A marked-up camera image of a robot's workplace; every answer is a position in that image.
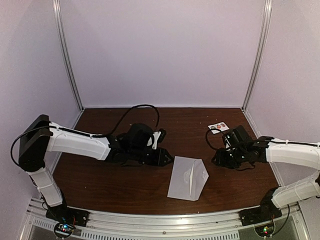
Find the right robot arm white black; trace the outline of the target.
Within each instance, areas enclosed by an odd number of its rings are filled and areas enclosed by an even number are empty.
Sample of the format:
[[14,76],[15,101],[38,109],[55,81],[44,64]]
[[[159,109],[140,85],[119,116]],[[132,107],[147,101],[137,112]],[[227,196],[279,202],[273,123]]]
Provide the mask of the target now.
[[224,146],[215,149],[212,163],[241,171],[243,163],[250,169],[255,163],[286,163],[312,168],[304,179],[268,191],[256,210],[259,220],[268,220],[275,212],[295,202],[320,196],[320,145],[318,143],[281,140],[272,136],[253,139],[242,125],[222,134]]

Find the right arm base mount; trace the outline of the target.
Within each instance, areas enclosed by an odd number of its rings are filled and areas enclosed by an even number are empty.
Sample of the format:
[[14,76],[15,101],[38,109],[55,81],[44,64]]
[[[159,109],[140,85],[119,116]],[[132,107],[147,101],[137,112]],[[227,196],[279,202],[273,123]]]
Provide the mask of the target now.
[[243,209],[239,212],[242,226],[255,225],[269,222],[282,216],[282,211],[268,206],[258,206],[255,208]]

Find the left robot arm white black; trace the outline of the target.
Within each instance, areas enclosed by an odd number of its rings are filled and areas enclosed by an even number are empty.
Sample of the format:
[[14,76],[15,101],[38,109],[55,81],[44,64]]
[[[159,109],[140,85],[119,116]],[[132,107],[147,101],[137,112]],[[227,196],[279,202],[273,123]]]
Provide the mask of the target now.
[[52,213],[61,222],[72,218],[72,211],[65,206],[63,193],[45,163],[47,152],[85,156],[98,161],[122,163],[136,161],[140,165],[164,167],[174,158],[159,147],[167,132],[152,130],[143,123],[133,124],[119,135],[93,134],[61,126],[42,114],[18,137],[18,166],[27,172],[44,197]]

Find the white envelope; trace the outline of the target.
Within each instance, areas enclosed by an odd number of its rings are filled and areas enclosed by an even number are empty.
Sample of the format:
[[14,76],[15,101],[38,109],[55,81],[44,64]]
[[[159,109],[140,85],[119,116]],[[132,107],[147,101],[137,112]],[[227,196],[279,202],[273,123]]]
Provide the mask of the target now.
[[208,178],[209,174],[202,159],[176,156],[167,197],[198,201]]

